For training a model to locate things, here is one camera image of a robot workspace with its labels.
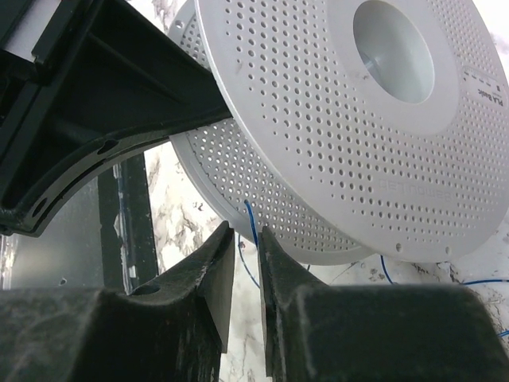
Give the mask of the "grey plastic cable spool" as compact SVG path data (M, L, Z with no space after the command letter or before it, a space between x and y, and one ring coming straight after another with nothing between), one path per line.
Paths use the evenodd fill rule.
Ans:
M202 197L298 261L474 252L508 210L508 83L472 1L187 1L228 117L173 138Z

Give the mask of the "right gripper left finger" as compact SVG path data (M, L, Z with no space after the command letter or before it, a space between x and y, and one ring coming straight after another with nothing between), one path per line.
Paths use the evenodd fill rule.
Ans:
M227 352L235 232L131 294L105 288L1 293L4 381L217 381Z

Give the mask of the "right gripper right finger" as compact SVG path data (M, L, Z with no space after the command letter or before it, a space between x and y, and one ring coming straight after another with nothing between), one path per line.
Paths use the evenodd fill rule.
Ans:
M275 381L505 381L508 357L462 286L330 286L258 234L266 374Z

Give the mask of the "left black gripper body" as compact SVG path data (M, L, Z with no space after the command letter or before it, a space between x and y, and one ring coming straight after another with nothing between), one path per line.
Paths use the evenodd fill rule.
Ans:
M1 232L39 236L87 182L230 111L125 1L60 1L31 63L1 50Z

